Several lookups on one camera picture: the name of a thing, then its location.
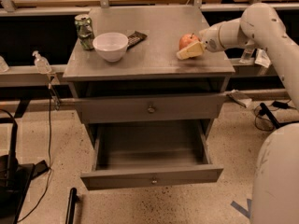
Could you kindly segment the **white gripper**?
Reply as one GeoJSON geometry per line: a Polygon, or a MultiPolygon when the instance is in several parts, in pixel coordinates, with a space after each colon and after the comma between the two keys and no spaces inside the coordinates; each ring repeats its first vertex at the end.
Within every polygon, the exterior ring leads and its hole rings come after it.
{"type": "Polygon", "coordinates": [[[222,46],[219,40],[219,29],[209,27],[199,32],[200,41],[193,41],[185,48],[177,52],[177,58],[186,60],[193,57],[201,56],[205,48],[211,52],[221,51],[222,46]]]}

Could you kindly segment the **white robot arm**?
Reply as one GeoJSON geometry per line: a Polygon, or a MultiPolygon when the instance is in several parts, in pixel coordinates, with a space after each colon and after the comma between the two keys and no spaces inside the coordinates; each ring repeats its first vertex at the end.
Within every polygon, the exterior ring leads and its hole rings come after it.
{"type": "MultiPolygon", "coordinates": [[[[287,35],[274,8],[255,3],[242,16],[202,30],[179,47],[181,60],[232,48],[266,52],[295,107],[299,108],[299,46],[287,35]]],[[[250,224],[299,224],[299,124],[277,128],[256,161],[250,224]]]]}

